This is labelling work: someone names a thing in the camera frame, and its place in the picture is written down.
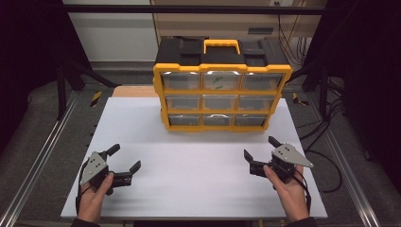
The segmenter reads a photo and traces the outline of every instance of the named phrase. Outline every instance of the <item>yellow handle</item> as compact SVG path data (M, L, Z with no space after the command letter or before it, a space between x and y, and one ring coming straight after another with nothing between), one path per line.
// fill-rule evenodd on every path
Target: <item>yellow handle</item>
M236 54L240 54L237 40L204 40L204 54L206 54L207 46L234 46L236 49Z

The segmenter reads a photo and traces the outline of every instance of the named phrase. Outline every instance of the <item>white wall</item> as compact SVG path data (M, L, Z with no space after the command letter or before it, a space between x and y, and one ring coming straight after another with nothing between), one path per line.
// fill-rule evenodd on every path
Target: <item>white wall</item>
M64 4L149 5L149 0L63 0ZM149 13L70 13L89 61L154 61L157 40Z

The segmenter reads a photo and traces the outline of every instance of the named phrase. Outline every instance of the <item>sleeve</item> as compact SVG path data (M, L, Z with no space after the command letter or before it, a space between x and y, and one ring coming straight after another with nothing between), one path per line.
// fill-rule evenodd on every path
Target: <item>sleeve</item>
M75 218L71 227L100 227L100 225Z
M310 218L305 218L305 219L301 219L295 222L292 222L288 225L286 225L286 227L317 227L318 224L316 224L316 221L313 217Z

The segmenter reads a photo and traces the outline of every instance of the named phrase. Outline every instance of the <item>clear plastic drawer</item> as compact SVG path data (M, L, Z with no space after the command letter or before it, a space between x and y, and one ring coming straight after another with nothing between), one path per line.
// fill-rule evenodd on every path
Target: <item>clear plastic drawer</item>
M263 126L265 124L266 115L263 114L236 114L236 126Z
M274 96L240 96L239 97L239 110L269 110Z
M247 73L244 76L242 89L266 91L278 87L283 74L281 73Z
M204 114L204 126L230 126L233 122L232 114Z
M165 89L196 90L200 89L201 73L164 72L162 81Z
M198 126L200 124L200 114L169 114L171 126Z
M209 71L203 74L203 89L236 90L241 76L237 71Z
M237 95L203 95L204 110L233 110Z
M165 95L168 109L174 110L198 110L200 108L199 95Z

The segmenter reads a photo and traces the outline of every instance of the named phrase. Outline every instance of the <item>finger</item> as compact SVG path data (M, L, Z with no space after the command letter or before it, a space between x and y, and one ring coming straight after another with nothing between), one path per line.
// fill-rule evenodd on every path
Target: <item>finger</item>
M297 165L297 166L295 166L295 169L297 170L297 171L295 171L295 174L294 174L294 176L298 179L298 180L302 180L303 179L303 175L304 175L304 167L303 166L300 166L300 165Z
M84 191L88 190L88 188L90 188L90 187L91 187L91 184L89 182L84 183L83 186L80 187L80 191L84 192Z
M107 177L104 179L104 181L101 183L99 189L96 192L97 196L104 197L106 195L106 192L109 190L109 188L112 186L113 183L113 177L114 174L112 172L107 175Z
M269 181L273 184L276 190L281 190L283 187L283 182L278 178L277 174L268 166L263 166L263 170L265 170L265 174L268 177Z

